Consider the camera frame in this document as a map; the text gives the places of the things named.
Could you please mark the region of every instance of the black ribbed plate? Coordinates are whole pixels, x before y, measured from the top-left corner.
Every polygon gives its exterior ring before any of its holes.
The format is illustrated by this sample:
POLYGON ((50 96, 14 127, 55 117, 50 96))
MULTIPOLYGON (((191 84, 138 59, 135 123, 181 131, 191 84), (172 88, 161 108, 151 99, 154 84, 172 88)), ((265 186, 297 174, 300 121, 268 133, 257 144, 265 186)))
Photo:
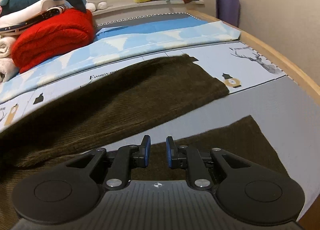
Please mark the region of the black ribbed plate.
POLYGON ((21 219, 13 230, 301 230, 295 222, 253 226, 226 214, 207 191, 186 181, 132 181, 107 192, 84 217, 63 225, 41 226, 21 219))

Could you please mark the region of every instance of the brown corduroy blanket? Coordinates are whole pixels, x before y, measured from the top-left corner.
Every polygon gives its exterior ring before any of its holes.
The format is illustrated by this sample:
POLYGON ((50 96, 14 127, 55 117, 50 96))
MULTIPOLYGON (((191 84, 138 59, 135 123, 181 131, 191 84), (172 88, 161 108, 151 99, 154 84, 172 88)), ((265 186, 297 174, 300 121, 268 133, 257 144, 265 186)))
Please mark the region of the brown corduroy blanket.
MULTIPOLYGON (((219 147, 288 176, 278 154, 264 137, 252 116, 244 117, 226 127, 178 139, 175 143, 192 145, 200 152, 210 152, 211 148, 219 147)), ((149 165, 146 169, 133 169, 131 173, 131 179, 136 180, 181 180, 185 178, 185 170, 172 170, 168 167, 165 142, 151 146, 149 165)))
POLYGON ((11 191, 24 177, 76 153, 163 124, 229 93, 221 81, 193 61, 183 55, 131 65, 41 107, 3 131, 0 229, 10 228, 17 220, 11 191))

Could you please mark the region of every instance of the wooden bed frame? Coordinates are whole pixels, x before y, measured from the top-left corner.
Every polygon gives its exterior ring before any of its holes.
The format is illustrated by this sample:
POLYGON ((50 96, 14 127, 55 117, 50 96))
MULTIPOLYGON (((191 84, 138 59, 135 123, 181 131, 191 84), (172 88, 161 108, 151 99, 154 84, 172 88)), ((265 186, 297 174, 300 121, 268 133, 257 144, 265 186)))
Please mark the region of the wooden bed frame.
MULTIPOLYGON (((188 10, 187 12, 196 18, 206 20, 208 22, 220 21, 215 17, 204 14, 197 10, 188 10)), ((317 105, 320 105, 320 86, 318 86, 317 83, 315 83, 306 73, 304 73, 297 65, 283 56, 280 52, 273 49, 271 46, 239 28, 236 29, 241 31, 240 40, 242 42, 244 42, 247 46, 252 47, 261 55, 265 56, 268 60, 281 68, 290 78, 292 78, 303 90, 307 92, 307 94, 315 101, 317 105)), ((320 196, 318 196, 309 210, 299 220, 299 223, 305 228, 305 230, 320 229, 320 196)))

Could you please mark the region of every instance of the beige wall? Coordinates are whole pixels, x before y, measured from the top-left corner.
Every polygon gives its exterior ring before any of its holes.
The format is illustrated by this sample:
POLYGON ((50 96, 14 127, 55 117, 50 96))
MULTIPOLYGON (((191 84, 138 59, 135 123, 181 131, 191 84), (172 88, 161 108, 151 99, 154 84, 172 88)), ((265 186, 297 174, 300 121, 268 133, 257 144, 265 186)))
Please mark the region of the beige wall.
MULTIPOLYGON (((240 28, 269 44, 320 85, 320 0, 240 0, 240 28)), ((205 0, 215 15, 215 0, 205 0)))

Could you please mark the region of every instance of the screw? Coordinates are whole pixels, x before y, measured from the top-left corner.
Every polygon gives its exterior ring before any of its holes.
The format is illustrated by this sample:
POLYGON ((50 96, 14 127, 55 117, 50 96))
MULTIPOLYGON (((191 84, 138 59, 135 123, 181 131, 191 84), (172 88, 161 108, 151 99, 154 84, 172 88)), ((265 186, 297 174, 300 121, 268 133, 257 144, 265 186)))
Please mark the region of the screw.
POLYGON ((122 181, 118 178, 111 178, 109 180, 107 180, 107 185, 109 187, 118 187, 122 184, 122 181))
POLYGON ((195 181, 195 185, 198 187, 208 187, 210 185, 210 181, 204 178, 200 178, 195 181))

